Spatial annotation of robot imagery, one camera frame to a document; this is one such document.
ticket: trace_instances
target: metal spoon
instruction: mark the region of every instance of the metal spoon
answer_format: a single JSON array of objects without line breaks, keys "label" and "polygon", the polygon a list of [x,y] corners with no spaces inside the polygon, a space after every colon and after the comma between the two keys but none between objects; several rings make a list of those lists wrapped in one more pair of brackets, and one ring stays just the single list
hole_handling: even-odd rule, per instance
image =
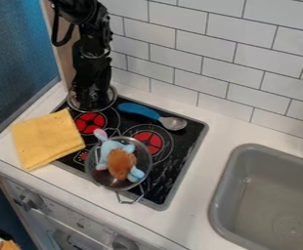
[{"label": "metal spoon", "polygon": [[122,112],[141,114],[153,120],[158,120],[166,129],[172,131],[184,129],[188,125],[185,119],[161,117],[155,110],[139,104],[124,103],[120,104],[117,108]]}]

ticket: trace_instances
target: plush toy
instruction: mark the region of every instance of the plush toy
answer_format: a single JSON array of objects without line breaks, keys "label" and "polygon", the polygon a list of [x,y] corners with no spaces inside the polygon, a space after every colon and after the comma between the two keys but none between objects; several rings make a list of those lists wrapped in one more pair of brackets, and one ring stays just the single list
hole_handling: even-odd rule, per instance
[{"label": "plush toy", "polygon": [[109,170],[111,175],[120,181],[126,178],[132,182],[139,182],[145,173],[135,165],[137,159],[133,154],[134,145],[124,145],[120,142],[108,140],[108,134],[102,129],[96,129],[94,135],[102,141],[101,157],[96,166],[97,171]]}]

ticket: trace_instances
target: sink basin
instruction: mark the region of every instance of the sink basin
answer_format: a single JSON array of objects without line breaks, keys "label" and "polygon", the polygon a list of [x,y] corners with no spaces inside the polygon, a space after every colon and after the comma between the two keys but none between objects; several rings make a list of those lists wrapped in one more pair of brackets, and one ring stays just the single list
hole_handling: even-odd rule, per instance
[{"label": "sink basin", "polygon": [[209,221],[253,250],[303,250],[303,159],[265,146],[237,147],[210,203]]}]

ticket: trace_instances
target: toy stove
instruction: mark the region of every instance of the toy stove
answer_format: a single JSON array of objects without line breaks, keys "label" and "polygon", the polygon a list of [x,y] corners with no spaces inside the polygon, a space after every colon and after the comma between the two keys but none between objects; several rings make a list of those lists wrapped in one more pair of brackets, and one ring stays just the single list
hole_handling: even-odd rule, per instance
[{"label": "toy stove", "polygon": [[[151,153],[152,170],[142,182],[145,196],[140,202],[155,210],[164,210],[169,206],[190,167],[195,152],[207,133],[208,126],[188,117],[150,106],[161,116],[181,117],[188,121],[188,126],[181,131],[167,131],[157,121],[138,114],[119,112],[116,107],[122,103],[135,104],[136,102],[118,97],[112,107],[98,113],[81,113],[69,108],[67,103],[62,104],[57,110],[68,108],[86,148],[59,159],[56,165],[86,178],[84,161],[89,150],[99,143],[93,135],[94,130],[105,129],[109,137],[117,136],[119,130],[123,136],[133,137],[143,142]],[[141,190],[135,187],[121,194],[134,199],[141,194]]]}]

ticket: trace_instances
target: stove knob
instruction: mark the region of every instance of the stove knob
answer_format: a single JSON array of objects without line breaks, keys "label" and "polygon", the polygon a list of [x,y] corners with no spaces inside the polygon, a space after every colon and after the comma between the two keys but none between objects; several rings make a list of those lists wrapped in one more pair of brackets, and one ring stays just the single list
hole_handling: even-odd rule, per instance
[{"label": "stove knob", "polygon": [[40,197],[40,195],[33,193],[29,190],[22,191],[20,199],[22,208],[26,212],[28,212],[32,208],[38,209],[44,204],[44,200]]},{"label": "stove knob", "polygon": [[122,235],[118,235],[113,243],[113,250],[139,250],[139,246],[133,240],[128,239]]}]

